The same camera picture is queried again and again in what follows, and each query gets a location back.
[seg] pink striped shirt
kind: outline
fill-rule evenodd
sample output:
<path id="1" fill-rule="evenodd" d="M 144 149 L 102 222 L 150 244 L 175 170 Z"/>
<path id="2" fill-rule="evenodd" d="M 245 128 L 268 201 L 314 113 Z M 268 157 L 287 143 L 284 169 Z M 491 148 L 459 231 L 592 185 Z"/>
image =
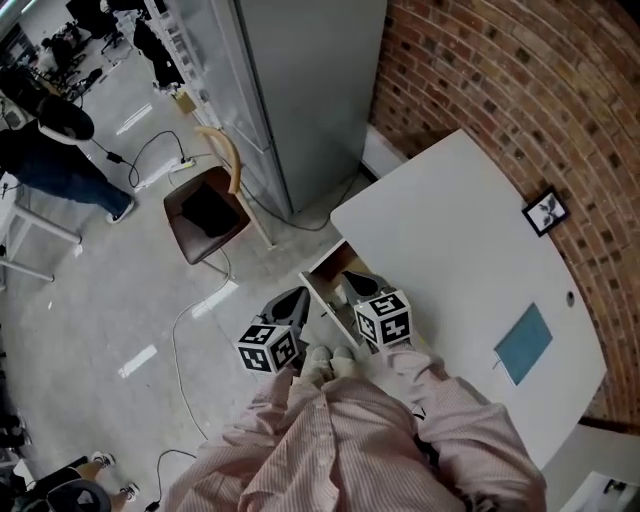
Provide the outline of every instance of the pink striped shirt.
<path id="1" fill-rule="evenodd" d="M 544 480 L 504 406 L 484 403 L 458 379 L 439 379 L 428 356 L 386 357 L 411 384 L 424 421 L 368 381 L 317 389 L 292 386 L 284 371 L 201 447 L 165 511 L 545 510 Z M 426 463 L 416 434 L 439 453 L 439 469 Z"/>

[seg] white cable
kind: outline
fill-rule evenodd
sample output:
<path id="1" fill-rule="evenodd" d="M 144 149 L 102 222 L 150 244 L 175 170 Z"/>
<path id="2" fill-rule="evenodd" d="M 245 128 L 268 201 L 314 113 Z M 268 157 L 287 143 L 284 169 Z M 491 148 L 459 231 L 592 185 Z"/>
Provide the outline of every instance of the white cable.
<path id="1" fill-rule="evenodd" d="M 182 395 L 182 400 L 184 401 L 184 405 L 187 407 L 187 411 L 189 411 L 189 416 L 191 417 L 191 421 L 193 422 L 193 424 L 198 429 L 198 432 L 200 432 L 200 435 L 202 435 L 202 437 L 204 437 L 205 440 L 207 440 L 207 441 L 209 440 L 209 438 L 205 435 L 203 430 L 200 428 L 200 425 L 198 425 L 198 422 L 196 421 L 195 417 L 193 416 L 193 412 L 191 411 L 191 406 L 189 405 L 189 402 L 187 401 L 187 397 L 184 394 L 184 389 L 182 388 L 182 377 L 180 375 L 180 365 L 178 364 L 178 349 L 176 348 L 176 326 L 178 325 L 178 320 L 180 320 L 182 315 L 184 315 L 187 311 L 189 311 L 193 306 L 196 306 L 197 304 L 200 304 L 200 303 L 204 302 L 211 295 L 213 295 L 215 293 L 218 293 L 220 290 L 222 290 L 226 286 L 226 284 L 231 279 L 231 261 L 229 260 L 229 257 L 227 256 L 227 253 L 224 252 L 224 250 L 220 249 L 220 252 L 222 253 L 222 255 L 227 260 L 227 269 L 228 269 L 227 270 L 227 277 L 225 277 L 224 281 L 222 282 L 222 284 L 218 287 L 218 289 L 216 291 L 214 291 L 213 293 L 209 294 L 204 299 L 201 299 L 201 300 L 196 301 L 196 302 L 194 302 L 192 304 L 189 304 L 186 308 L 184 308 L 182 311 L 180 311 L 180 314 L 176 317 L 175 321 L 173 322 L 173 327 L 171 328 L 171 342 L 173 343 L 173 356 L 174 356 L 174 360 L 175 360 L 175 364 L 176 364 L 176 374 L 178 375 L 178 387 L 180 389 L 180 395 Z"/>

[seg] black picture frame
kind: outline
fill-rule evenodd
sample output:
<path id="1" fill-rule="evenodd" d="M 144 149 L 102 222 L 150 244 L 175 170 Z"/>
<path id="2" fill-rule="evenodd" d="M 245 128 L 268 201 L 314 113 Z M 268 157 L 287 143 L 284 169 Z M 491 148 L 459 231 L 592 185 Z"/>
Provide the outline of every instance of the black picture frame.
<path id="1" fill-rule="evenodd" d="M 531 212 L 531 210 L 533 210 L 534 208 L 539 206 L 540 203 L 542 202 L 542 200 L 545 199 L 550 194 L 553 196 L 553 198 L 556 201 L 557 205 L 560 206 L 564 210 L 564 213 L 562 215 L 560 215 L 560 216 L 555 216 L 554 215 L 552 222 L 550 222 L 549 224 L 544 226 L 544 228 L 539 229 L 538 226 L 536 225 L 536 223 L 534 222 L 534 220 L 531 218 L 529 212 Z M 551 186 L 551 187 L 548 187 L 547 189 L 545 189 L 544 192 L 542 192 L 538 197 L 536 197 L 533 201 L 531 201 L 529 204 L 527 204 L 527 206 L 522 210 L 522 214 L 527 219 L 529 224 L 531 224 L 531 227 L 536 232 L 536 234 L 540 237 L 540 236 L 543 236 L 543 235 L 547 234 L 549 231 L 551 231 L 553 228 L 555 228 L 558 224 L 563 222 L 567 217 L 569 217 L 570 213 L 569 213 L 569 209 L 567 208 L 567 205 L 564 203 L 564 201 L 560 197 L 560 194 L 558 194 L 558 192 L 556 191 L 555 187 Z"/>

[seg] blue paper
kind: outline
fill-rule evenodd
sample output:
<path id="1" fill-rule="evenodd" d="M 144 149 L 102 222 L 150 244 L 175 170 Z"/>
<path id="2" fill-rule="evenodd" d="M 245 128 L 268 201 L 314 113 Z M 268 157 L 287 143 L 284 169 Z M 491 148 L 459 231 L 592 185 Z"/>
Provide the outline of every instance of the blue paper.
<path id="1" fill-rule="evenodd" d="M 514 384 L 522 382 L 552 339 L 538 306 L 531 304 L 495 348 Z"/>

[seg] person's arm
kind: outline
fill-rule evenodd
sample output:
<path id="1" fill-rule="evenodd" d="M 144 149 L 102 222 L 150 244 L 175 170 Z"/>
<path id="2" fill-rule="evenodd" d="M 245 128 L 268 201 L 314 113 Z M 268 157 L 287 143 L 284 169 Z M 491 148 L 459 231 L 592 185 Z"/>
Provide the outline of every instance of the person's arm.
<path id="1" fill-rule="evenodd" d="M 276 375 L 220 438 L 202 445 L 194 464 L 169 489 L 164 512 L 237 509 L 242 491 L 282 437 L 277 426 L 292 377 L 290 370 Z"/>
<path id="2" fill-rule="evenodd" d="M 383 357 L 408 382 L 409 400 L 425 410 L 418 435 L 439 453 L 446 484 L 471 502 L 545 510 L 544 478 L 504 405 L 487 403 L 464 381 L 448 378 L 439 361 L 410 347 L 391 347 Z"/>

